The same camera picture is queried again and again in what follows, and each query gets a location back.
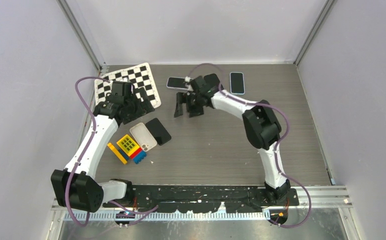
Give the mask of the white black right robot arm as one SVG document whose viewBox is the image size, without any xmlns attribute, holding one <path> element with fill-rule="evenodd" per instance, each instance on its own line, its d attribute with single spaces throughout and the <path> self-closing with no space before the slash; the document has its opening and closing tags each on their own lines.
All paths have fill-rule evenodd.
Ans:
<svg viewBox="0 0 386 240">
<path fill-rule="evenodd" d="M 264 193 L 269 203 L 280 205 L 291 188 L 280 156 L 282 126 L 276 117 L 277 108 L 266 100 L 259 102 L 243 99 L 205 81 L 202 76 L 181 80 L 186 92 L 176 94 L 174 117 L 180 117 L 186 106 L 188 116 L 204 114 L 204 107 L 227 112 L 242 120 L 249 143 L 258 150 L 264 168 Z"/>
</svg>

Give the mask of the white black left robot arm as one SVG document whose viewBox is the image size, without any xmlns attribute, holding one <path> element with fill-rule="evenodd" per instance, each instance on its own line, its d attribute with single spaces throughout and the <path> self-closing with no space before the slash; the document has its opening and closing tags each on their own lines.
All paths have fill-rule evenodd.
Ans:
<svg viewBox="0 0 386 240">
<path fill-rule="evenodd" d="M 95 213 L 104 203 L 116 201 L 129 207 L 135 199 L 131 181 L 111 179 L 98 183 L 96 171 L 102 155 L 120 125 L 126 125 L 155 109 L 144 88 L 114 81 L 92 112 L 89 134 L 84 137 L 74 157 L 62 170 L 51 174 L 51 184 L 58 205 Z"/>
</svg>

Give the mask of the black phone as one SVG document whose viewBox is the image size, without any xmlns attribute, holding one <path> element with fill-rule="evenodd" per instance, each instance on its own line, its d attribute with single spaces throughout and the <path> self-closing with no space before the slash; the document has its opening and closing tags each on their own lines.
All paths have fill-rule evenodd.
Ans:
<svg viewBox="0 0 386 240">
<path fill-rule="evenodd" d="M 168 143 L 172 139 L 172 136 L 158 118 L 148 121 L 145 126 L 159 146 Z"/>
</svg>

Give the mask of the beige phone case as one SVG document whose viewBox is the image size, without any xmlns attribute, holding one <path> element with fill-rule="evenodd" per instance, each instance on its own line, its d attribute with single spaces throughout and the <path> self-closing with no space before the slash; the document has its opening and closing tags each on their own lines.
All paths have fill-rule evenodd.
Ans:
<svg viewBox="0 0 386 240">
<path fill-rule="evenodd" d="M 157 141 L 142 122 L 130 128 L 129 132 L 134 137 L 141 149 L 145 152 L 150 151 L 158 145 Z"/>
</svg>

